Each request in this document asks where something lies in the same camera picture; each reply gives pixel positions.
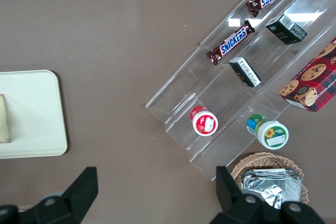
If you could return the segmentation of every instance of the woven basket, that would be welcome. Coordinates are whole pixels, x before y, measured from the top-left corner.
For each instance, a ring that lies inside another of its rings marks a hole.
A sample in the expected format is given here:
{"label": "woven basket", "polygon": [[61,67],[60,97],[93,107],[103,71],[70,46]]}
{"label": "woven basket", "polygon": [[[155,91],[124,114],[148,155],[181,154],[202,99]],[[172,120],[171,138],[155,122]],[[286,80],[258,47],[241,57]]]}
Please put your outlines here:
{"label": "woven basket", "polygon": [[[247,170],[271,168],[291,168],[299,175],[300,178],[304,176],[302,170],[296,164],[294,164],[293,161],[285,157],[274,155],[272,153],[258,152],[242,159],[233,169],[232,177],[236,181],[238,187],[241,189],[241,176]],[[309,202],[308,191],[303,185],[300,202],[304,204]]]}

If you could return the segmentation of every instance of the cookie box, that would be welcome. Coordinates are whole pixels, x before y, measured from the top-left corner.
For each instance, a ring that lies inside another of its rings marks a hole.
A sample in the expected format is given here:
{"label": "cookie box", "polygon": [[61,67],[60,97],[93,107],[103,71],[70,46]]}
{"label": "cookie box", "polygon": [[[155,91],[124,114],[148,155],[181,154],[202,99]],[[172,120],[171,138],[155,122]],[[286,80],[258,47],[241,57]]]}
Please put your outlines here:
{"label": "cookie box", "polygon": [[336,38],[314,57],[280,95],[291,105],[317,112],[336,94]]}

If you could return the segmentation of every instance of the brown table surface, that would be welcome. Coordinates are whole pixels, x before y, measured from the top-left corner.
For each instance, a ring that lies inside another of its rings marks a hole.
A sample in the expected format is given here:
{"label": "brown table surface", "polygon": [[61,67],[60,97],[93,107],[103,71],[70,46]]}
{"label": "brown table surface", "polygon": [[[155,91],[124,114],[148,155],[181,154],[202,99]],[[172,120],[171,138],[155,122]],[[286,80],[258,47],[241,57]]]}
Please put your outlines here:
{"label": "brown table surface", "polygon": [[[83,223],[209,223],[215,183],[144,106],[240,1],[0,0],[0,71],[58,75],[69,142],[62,156],[0,160],[0,203],[34,205],[96,166],[99,195]],[[336,99],[317,114],[287,110],[290,141],[274,151],[303,170],[309,205],[328,223],[335,110]]]}

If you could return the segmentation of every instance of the clear acrylic display stand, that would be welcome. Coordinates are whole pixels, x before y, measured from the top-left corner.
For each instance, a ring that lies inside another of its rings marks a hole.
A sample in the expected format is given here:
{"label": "clear acrylic display stand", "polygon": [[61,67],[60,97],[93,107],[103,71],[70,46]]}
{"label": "clear acrylic display stand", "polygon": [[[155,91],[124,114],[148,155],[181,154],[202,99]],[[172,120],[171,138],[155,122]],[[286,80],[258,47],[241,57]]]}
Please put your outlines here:
{"label": "clear acrylic display stand", "polygon": [[[232,12],[232,17],[244,21],[249,14],[246,1]],[[255,35],[215,66],[205,55],[204,47],[211,48],[212,41],[217,46],[226,33],[233,32],[229,19],[225,19],[146,105],[164,122],[167,134],[186,148],[189,161],[209,179],[215,178],[216,166],[229,165],[255,140],[246,130],[251,115],[261,113],[274,120],[289,106],[279,90],[313,58],[310,55],[307,61],[301,60],[307,50],[310,54],[312,45],[322,50],[333,32],[325,27],[334,27],[330,21],[335,18],[335,0],[281,0],[270,6],[258,15],[260,28]],[[308,33],[302,42],[284,45],[265,28],[271,16],[281,13]],[[244,56],[250,62],[262,80],[260,85],[252,89],[241,82],[228,65],[235,56]],[[289,74],[297,65],[301,68]],[[197,105],[204,105],[218,118],[218,130],[212,136],[199,136],[192,127],[190,111]]]}

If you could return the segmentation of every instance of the red label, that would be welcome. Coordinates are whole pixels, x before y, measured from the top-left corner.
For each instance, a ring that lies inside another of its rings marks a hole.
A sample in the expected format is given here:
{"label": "red label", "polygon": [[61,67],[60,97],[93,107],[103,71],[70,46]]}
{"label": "red label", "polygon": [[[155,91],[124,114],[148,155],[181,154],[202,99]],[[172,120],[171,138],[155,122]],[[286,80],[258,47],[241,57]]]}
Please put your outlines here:
{"label": "red label", "polygon": [[216,127],[216,120],[211,115],[201,116],[196,121],[196,128],[202,134],[210,134]]}
{"label": "red label", "polygon": [[201,111],[208,111],[208,109],[204,106],[196,106],[193,108],[193,110],[190,112],[190,120],[192,121],[194,119],[194,116]]}

